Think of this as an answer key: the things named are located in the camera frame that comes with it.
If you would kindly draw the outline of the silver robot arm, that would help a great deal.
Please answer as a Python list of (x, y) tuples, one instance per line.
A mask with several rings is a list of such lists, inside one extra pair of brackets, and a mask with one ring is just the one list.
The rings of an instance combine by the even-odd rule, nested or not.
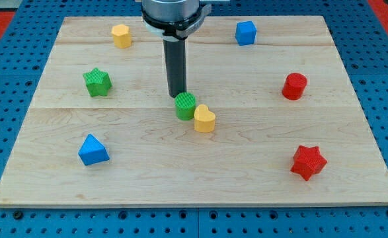
[(167, 42), (186, 40), (211, 13), (212, 5), (199, 0), (142, 0), (145, 27)]

